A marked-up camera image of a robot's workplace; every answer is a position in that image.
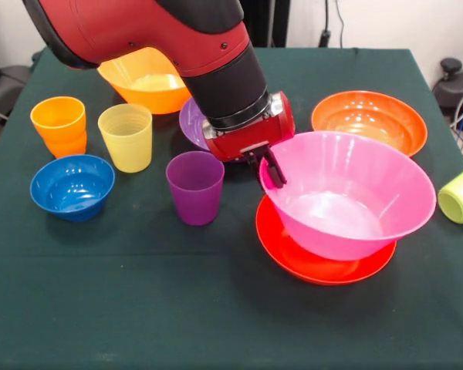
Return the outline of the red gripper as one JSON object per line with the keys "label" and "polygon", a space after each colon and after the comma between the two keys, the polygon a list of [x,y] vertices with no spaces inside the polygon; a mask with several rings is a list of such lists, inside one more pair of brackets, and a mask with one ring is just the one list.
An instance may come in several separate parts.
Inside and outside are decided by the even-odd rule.
{"label": "red gripper", "polygon": [[209,151],[219,160],[230,162],[239,160],[246,154],[251,169],[259,172],[264,155],[267,172],[275,188],[281,189],[287,180],[270,148],[264,154],[256,149],[265,144],[275,145],[294,136],[295,121],[288,98],[283,91],[271,95],[266,111],[256,119],[232,131],[215,129],[204,119],[204,139]]}

